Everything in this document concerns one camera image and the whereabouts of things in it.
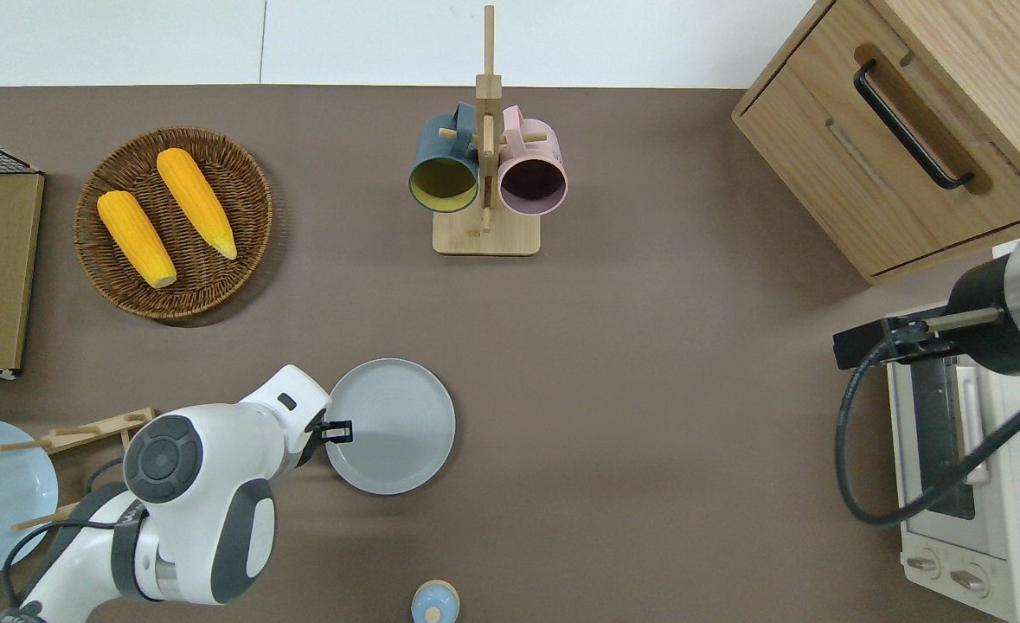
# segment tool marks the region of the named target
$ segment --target black drawer handle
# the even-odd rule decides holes
[[[949,174],[945,173],[940,165],[937,164],[936,159],[932,158],[928,151],[925,150],[925,147],[909,131],[909,127],[906,127],[906,123],[903,123],[902,119],[898,118],[898,114],[895,114],[894,110],[890,110],[890,107],[886,106],[886,103],[882,101],[875,89],[870,86],[870,83],[867,83],[867,71],[872,70],[874,66],[874,59],[867,60],[862,67],[859,67],[859,71],[855,73],[852,83],[855,84],[859,95],[862,95],[864,101],[867,102],[867,106],[870,106],[870,110],[875,111],[878,118],[886,125],[886,129],[890,131],[894,138],[902,143],[902,146],[909,152],[909,155],[912,155],[916,159],[917,164],[925,170],[925,173],[928,173],[929,178],[932,181],[936,181],[936,186],[940,186],[941,189],[952,191],[972,180],[975,177],[974,173],[964,174],[963,177],[957,180],[949,177]]]

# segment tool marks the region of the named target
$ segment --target oven door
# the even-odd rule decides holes
[[[922,484],[935,481],[1000,423],[983,409],[992,402],[980,399],[979,377],[987,373],[966,356],[888,367],[901,504],[920,495]],[[999,464],[997,455],[985,461],[952,494],[906,522],[906,529],[1007,559]]]

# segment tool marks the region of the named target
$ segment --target pink mug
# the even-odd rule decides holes
[[[506,145],[499,150],[499,194],[508,209],[525,216],[548,214],[567,197],[560,142],[548,123],[524,118],[518,106],[502,111]],[[545,134],[525,142],[525,135]]]

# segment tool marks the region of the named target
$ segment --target mug handle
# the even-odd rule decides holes
[[[525,122],[520,106],[510,106],[502,111],[502,126],[505,128],[506,146],[510,148],[510,157],[525,155],[525,137],[521,135],[521,125]]]
[[[474,107],[459,102],[455,106],[455,113],[452,114],[452,122],[455,125],[455,139],[452,139],[449,153],[455,157],[465,157],[467,150],[470,149],[470,137],[475,133]]]

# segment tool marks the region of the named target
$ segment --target oven knob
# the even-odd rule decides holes
[[[925,572],[936,571],[936,561],[927,558],[908,558],[906,559],[906,567],[913,567]]]
[[[968,564],[967,567],[965,570],[953,571],[949,576],[955,583],[960,584],[973,595],[977,598],[987,596],[990,591],[990,583],[987,581],[987,575],[983,568],[974,563]]]
[[[902,564],[910,569],[920,571],[930,580],[935,580],[940,576],[940,557],[936,556],[936,553],[929,548],[921,550],[920,555],[914,557],[908,557],[903,553]]]

